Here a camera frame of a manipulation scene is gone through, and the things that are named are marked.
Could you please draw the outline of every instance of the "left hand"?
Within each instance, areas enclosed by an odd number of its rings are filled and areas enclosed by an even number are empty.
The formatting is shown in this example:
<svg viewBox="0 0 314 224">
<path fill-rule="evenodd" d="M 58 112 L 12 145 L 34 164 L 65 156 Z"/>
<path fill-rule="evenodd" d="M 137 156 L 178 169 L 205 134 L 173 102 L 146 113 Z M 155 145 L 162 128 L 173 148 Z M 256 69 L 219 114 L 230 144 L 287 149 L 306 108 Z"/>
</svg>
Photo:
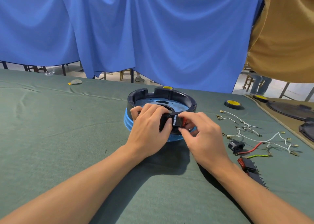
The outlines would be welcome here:
<svg viewBox="0 0 314 224">
<path fill-rule="evenodd" d="M 168 112 L 169 110 L 163 106 L 149 103 L 143 108 L 132 108 L 134 124 L 126 146 L 135 149 L 143 159 L 159 151 L 167 142 L 172 130 L 172 120 L 168 119 L 163 130 L 159 132 L 161 116 Z"/>
</svg>

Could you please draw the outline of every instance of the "hole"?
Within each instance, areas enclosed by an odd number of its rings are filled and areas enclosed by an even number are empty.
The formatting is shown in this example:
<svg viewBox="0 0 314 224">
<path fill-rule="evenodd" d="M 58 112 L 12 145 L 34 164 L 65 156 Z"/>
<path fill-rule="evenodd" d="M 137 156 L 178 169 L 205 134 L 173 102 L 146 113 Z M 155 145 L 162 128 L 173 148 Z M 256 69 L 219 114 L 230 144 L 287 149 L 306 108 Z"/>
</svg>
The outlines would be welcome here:
<svg viewBox="0 0 314 224">
<path fill-rule="evenodd" d="M 160 101 L 160 100 L 157 100 L 157 101 L 155 101 L 156 103 L 164 103 L 164 104 L 168 104 L 168 102 L 166 102 L 166 101 Z"/>
</svg>

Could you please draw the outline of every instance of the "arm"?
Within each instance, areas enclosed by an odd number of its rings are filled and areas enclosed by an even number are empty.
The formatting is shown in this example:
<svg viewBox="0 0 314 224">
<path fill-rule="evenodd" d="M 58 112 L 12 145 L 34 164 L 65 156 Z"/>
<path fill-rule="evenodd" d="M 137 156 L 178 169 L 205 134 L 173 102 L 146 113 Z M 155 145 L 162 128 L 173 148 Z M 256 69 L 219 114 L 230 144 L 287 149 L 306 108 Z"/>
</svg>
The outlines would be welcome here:
<svg viewBox="0 0 314 224">
<path fill-rule="evenodd" d="M 255 224 L 314 224 L 302 212 L 292 207 L 255 182 L 228 158 L 220 127 L 204 113 L 183 112 L 197 126 L 193 137 L 186 129 L 181 133 L 195 160 L 210 172 L 238 202 Z M 243 193 L 254 194 L 250 198 Z"/>
<path fill-rule="evenodd" d="M 87 224 L 121 179 L 167 142 L 168 121 L 159 132 L 166 108 L 147 104 L 134 122 L 127 143 L 99 163 L 74 175 L 0 220 L 0 224 Z"/>
</svg>

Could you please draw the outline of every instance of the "sneaker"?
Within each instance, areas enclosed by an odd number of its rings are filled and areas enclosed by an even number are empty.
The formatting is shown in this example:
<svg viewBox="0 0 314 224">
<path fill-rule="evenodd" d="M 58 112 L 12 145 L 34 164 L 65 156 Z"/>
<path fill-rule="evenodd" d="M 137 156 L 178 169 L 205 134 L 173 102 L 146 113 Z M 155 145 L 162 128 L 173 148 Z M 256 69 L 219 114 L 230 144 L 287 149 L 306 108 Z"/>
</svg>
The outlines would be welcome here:
<svg viewBox="0 0 314 224">
<path fill-rule="evenodd" d="M 145 79 L 143 79 L 141 76 L 139 76 L 139 77 L 136 77 L 136 78 L 135 78 L 135 81 L 136 81 L 136 82 L 144 82 Z"/>
</svg>

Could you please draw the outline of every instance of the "yellow tag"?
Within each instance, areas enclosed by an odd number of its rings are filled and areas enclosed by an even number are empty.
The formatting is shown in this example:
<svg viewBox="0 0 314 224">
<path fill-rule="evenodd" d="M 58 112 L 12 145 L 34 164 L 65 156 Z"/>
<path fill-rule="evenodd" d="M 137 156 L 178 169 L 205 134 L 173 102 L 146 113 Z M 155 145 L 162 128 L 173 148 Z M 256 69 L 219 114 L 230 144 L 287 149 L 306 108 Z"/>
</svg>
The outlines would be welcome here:
<svg viewBox="0 0 314 224">
<path fill-rule="evenodd" d="M 261 98 L 261 99 L 265 99 L 265 100 L 267 100 L 267 98 L 266 97 L 264 97 L 264 96 L 261 96 L 261 95 L 255 95 L 256 97 L 258 97 L 258 98 Z"/>
<path fill-rule="evenodd" d="M 227 103 L 231 104 L 231 105 L 236 105 L 239 106 L 240 103 L 236 102 L 236 101 L 232 101 L 232 100 L 227 100 Z"/>
</svg>

